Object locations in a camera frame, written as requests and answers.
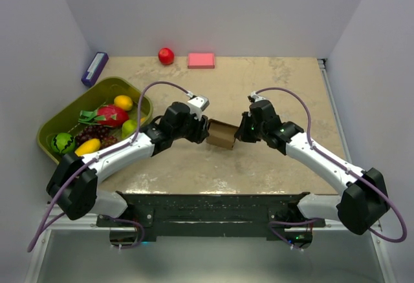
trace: dragon fruit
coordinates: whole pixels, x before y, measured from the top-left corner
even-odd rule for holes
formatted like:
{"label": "dragon fruit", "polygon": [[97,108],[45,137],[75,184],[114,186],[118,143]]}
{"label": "dragon fruit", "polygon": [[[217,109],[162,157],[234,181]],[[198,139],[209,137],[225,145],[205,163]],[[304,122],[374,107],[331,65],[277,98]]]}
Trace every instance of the dragon fruit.
{"label": "dragon fruit", "polygon": [[100,107],[94,111],[83,110],[80,112],[80,123],[87,125],[105,125],[109,127],[121,126],[129,119],[126,111],[113,104]]}

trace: cardboard box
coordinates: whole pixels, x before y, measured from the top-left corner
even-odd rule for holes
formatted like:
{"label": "cardboard box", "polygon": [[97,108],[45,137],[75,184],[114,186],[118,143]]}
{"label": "cardboard box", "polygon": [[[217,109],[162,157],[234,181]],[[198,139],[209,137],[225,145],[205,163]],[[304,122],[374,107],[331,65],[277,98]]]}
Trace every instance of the cardboard box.
{"label": "cardboard box", "polygon": [[235,143],[234,134],[238,128],[222,121],[208,120],[208,133],[210,135],[206,141],[208,144],[232,150]]}

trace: green bowl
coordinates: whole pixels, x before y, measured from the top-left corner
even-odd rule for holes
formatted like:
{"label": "green bowl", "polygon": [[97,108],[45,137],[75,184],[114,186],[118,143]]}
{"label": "green bowl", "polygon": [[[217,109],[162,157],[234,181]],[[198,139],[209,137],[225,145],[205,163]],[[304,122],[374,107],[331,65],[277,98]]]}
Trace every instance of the green bowl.
{"label": "green bowl", "polygon": [[[81,110],[96,110],[102,105],[113,104],[115,97],[121,94],[131,97],[134,101],[135,107],[128,112],[128,115],[130,119],[136,120],[138,114],[137,103],[141,97],[141,92],[122,78],[105,78],[42,125],[38,131],[38,145],[45,151],[47,156],[52,158],[54,162],[59,163],[61,156],[50,147],[53,137],[59,132],[68,132],[73,136],[77,135],[86,127],[85,124],[78,123]],[[144,96],[141,118],[145,118],[145,121],[142,122],[142,125],[148,124],[152,120],[152,115],[153,104],[150,99]],[[121,127],[113,129],[111,134],[121,140]]]}

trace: pink block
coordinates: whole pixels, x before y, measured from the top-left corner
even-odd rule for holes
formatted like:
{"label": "pink block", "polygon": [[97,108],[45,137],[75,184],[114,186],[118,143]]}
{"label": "pink block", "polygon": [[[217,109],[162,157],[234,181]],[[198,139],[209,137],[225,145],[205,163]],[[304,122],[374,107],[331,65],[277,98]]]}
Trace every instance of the pink block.
{"label": "pink block", "polygon": [[188,54],[188,68],[214,68],[214,54],[196,52]]}

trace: beige table surface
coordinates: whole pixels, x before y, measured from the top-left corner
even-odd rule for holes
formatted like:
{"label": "beige table surface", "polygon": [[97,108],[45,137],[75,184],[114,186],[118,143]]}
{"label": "beige table surface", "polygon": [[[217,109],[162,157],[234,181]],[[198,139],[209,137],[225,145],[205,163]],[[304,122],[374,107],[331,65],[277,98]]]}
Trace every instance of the beige table surface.
{"label": "beige table surface", "polygon": [[[216,58],[216,68],[190,70],[186,58],[163,67],[154,57],[111,57],[100,79],[118,76],[142,90],[153,81],[168,80],[206,96],[209,118],[239,125],[248,110],[247,96],[253,90],[279,86],[302,97],[312,114],[312,137],[343,157],[343,149],[318,62],[314,58]],[[282,121],[305,128],[302,106],[283,92],[266,92]],[[164,113],[174,101],[186,101],[181,91],[157,85],[147,96],[154,116]],[[178,140],[147,160],[133,163],[112,175],[100,188],[124,193],[300,193],[331,194],[334,190],[308,168],[270,149],[264,142],[236,142],[232,151],[213,145]]]}

